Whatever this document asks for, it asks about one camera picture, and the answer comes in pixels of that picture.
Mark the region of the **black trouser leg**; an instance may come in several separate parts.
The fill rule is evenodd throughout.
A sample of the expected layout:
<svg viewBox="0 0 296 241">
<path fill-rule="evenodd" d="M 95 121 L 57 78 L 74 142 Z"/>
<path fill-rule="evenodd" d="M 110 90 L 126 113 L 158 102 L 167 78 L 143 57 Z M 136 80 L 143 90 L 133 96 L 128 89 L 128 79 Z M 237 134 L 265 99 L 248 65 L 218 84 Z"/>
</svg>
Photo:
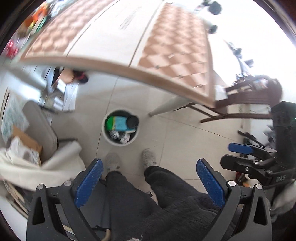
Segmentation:
<svg viewBox="0 0 296 241">
<path fill-rule="evenodd" d="M 208 194 L 199 192 L 173 172 L 151 166 L 144 172 L 160 210 L 141 225 L 143 240 L 202 240 L 221 210 Z"/>
<path fill-rule="evenodd" d="M 112 240 L 145 240 L 150 219 L 161 211 L 146 193 L 135 188 L 118 171 L 106 176 L 107 197 L 110 209 Z"/>
</svg>

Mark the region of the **right black trouser leg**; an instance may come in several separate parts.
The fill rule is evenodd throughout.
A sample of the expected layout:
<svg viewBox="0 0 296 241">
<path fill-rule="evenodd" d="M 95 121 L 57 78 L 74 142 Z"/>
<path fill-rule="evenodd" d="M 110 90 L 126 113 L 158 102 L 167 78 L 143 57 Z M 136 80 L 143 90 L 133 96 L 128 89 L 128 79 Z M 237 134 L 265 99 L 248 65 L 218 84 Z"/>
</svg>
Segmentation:
<svg viewBox="0 0 296 241">
<path fill-rule="evenodd" d="M 173 172 L 151 166 L 144 172 L 160 210 L 141 225 L 143 240 L 202 240 L 221 210 L 208 194 L 199 192 Z"/>
</svg>

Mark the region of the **dark wooden bench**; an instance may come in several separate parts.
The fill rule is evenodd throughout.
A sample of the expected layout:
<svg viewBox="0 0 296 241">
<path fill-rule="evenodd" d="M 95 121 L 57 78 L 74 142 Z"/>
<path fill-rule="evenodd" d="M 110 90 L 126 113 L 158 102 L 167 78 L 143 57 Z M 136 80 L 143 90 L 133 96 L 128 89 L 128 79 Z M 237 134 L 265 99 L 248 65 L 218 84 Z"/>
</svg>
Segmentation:
<svg viewBox="0 0 296 241">
<path fill-rule="evenodd" d="M 271 119 L 271 114 L 227 113 L 227 106 L 230 105 L 265 104 L 273 107 L 279 104 L 282 98 L 281 84 L 277 79 L 271 79 L 264 75 L 262 75 L 262 78 L 267 80 L 265 87 L 260 89 L 250 87 L 247 90 L 237 91 L 236 93 L 230 94 L 227 99 L 216 101 L 215 108 L 212 108 L 211 111 L 217 113 L 217 116 L 208 114 L 208 118 L 200 120 L 200 123 L 225 119 Z"/>
</svg>

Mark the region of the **orange box on shelf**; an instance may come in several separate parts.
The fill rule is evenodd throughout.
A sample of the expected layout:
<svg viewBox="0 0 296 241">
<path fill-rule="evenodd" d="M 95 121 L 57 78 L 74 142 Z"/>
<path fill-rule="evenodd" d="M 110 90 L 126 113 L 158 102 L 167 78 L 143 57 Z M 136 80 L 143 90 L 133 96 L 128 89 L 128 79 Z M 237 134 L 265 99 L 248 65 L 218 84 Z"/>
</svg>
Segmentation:
<svg viewBox="0 0 296 241">
<path fill-rule="evenodd" d="M 42 19 L 48 14 L 49 4 L 43 3 L 41 4 L 26 20 L 23 25 L 28 28 L 32 24 L 35 24 L 39 19 Z"/>
</svg>

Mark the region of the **white cloth sheet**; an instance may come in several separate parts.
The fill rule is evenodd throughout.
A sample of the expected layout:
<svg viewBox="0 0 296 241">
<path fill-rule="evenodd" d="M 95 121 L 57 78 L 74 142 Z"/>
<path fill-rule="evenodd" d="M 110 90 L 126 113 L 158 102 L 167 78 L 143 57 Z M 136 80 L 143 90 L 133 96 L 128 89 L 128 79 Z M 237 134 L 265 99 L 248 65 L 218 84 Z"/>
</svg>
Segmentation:
<svg viewBox="0 0 296 241">
<path fill-rule="evenodd" d="M 46 187 L 61 186 L 86 170 L 79 156 L 81 150 L 78 142 L 69 142 L 59 148 L 50 159 L 37 166 L 1 148 L 1 180 L 31 191 L 39 184 Z"/>
</svg>

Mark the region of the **green white medicine box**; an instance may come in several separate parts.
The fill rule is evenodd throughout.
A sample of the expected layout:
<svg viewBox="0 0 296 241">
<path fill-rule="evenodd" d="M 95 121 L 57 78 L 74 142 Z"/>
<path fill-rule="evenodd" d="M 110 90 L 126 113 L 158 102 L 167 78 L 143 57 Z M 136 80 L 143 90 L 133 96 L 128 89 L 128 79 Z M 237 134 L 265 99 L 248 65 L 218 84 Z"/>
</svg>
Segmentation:
<svg viewBox="0 0 296 241">
<path fill-rule="evenodd" d="M 130 134 L 126 132 L 119 132 L 116 130 L 109 131 L 111 139 L 115 142 L 125 144 L 130 140 Z"/>
</svg>

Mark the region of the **left black trouser leg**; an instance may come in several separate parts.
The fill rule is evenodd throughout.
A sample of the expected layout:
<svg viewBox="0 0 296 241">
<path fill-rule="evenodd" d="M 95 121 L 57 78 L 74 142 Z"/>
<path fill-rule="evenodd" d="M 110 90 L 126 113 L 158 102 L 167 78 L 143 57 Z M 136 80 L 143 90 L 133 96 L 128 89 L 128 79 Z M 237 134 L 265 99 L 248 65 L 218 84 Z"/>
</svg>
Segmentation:
<svg viewBox="0 0 296 241">
<path fill-rule="evenodd" d="M 161 211 L 146 193 L 135 188 L 118 171 L 106 176 L 107 197 L 110 209 L 112 240 L 145 240 L 150 219 Z"/>
</svg>

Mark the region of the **grey slipper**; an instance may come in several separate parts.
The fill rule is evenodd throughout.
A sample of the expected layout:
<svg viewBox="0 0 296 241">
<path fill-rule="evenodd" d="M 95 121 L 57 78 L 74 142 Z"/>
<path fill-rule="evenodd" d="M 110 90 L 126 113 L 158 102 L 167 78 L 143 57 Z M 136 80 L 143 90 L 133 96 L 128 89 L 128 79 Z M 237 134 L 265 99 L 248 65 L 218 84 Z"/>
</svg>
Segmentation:
<svg viewBox="0 0 296 241">
<path fill-rule="evenodd" d="M 145 149 L 142 151 L 142 164 L 144 169 L 157 165 L 156 156 L 153 151 L 150 149 Z"/>
<path fill-rule="evenodd" d="M 109 153 L 106 156 L 106 169 L 107 172 L 119 171 L 120 169 L 120 157 L 116 153 Z"/>
</svg>

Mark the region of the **left grey slipper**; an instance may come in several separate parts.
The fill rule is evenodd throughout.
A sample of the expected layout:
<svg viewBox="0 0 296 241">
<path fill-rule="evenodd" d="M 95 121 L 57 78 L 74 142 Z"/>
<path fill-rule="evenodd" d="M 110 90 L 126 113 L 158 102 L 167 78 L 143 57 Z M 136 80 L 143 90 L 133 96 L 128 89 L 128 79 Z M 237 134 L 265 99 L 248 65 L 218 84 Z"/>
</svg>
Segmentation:
<svg viewBox="0 0 296 241">
<path fill-rule="evenodd" d="M 106 156 L 106 169 L 107 172 L 119 171 L 120 169 L 120 157 L 116 153 L 109 153 Z"/>
</svg>

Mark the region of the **white trash bin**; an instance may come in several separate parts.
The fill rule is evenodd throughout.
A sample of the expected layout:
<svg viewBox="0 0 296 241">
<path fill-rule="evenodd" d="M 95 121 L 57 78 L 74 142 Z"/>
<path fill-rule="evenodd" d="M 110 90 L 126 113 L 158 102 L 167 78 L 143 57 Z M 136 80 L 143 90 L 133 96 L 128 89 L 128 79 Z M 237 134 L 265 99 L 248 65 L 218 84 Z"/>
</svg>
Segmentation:
<svg viewBox="0 0 296 241">
<path fill-rule="evenodd" d="M 104 139 L 111 145 L 124 147 L 131 144 L 139 133 L 139 117 L 125 109 L 106 114 L 101 125 Z"/>
</svg>

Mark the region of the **brown cardboard box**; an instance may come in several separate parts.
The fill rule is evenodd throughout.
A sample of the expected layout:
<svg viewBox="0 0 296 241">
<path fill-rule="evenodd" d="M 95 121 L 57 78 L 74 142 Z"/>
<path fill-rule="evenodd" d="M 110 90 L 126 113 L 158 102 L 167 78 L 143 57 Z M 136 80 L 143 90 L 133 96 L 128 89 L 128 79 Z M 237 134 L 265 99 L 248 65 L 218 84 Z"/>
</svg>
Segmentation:
<svg viewBox="0 0 296 241">
<path fill-rule="evenodd" d="M 41 165 L 40 157 L 43 147 L 16 126 L 13 126 L 10 149 L 16 156 L 32 164 Z"/>
</svg>

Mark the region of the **black dumbbell weight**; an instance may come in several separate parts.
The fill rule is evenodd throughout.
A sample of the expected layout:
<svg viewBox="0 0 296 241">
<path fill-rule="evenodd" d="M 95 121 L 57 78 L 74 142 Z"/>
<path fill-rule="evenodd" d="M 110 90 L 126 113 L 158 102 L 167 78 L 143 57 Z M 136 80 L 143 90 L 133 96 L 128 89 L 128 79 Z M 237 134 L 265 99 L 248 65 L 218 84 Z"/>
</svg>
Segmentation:
<svg viewBox="0 0 296 241">
<path fill-rule="evenodd" d="M 222 6 L 217 1 L 209 4 L 208 11 L 213 15 L 219 15 L 222 11 Z"/>
</svg>

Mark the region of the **blue green paper bag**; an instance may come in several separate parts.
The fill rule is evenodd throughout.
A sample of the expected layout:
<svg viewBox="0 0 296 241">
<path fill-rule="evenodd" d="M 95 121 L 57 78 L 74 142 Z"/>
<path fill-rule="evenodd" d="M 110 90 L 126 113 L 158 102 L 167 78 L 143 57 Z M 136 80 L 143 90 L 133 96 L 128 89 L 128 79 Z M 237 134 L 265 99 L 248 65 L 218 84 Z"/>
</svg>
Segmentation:
<svg viewBox="0 0 296 241">
<path fill-rule="evenodd" d="M 128 129 L 126 126 L 126 117 L 124 116 L 109 116 L 105 122 L 107 131 L 116 130 L 124 132 Z"/>
</svg>

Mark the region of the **right grey slipper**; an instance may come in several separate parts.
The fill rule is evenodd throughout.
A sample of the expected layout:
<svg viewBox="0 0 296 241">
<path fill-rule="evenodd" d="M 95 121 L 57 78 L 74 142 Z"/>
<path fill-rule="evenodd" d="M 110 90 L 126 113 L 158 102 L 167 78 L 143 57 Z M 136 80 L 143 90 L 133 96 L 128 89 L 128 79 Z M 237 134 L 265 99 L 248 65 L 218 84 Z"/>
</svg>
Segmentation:
<svg viewBox="0 0 296 241">
<path fill-rule="evenodd" d="M 145 149 L 142 151 L 142 164 L 144 169 L 157 165 L 156 156 L 153 151 L 150 149 Z"/>
</svg>

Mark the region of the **black plastic lid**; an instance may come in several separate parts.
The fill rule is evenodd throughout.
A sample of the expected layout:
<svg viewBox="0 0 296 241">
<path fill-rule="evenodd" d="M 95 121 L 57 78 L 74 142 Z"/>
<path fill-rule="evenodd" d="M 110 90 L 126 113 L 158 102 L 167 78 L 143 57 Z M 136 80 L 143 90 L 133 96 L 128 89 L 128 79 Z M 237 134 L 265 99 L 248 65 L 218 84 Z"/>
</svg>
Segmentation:
<svg viewBox="0 0 296 241">
<path fill-rule="evenodd" d="M 127 119 L 126 119 L 126 126 L 129 129 L 134 129 L 137 128 L 139 125 L 139 119 L 137 116 L 135 115 L 130 115 Z"/>
</svg>

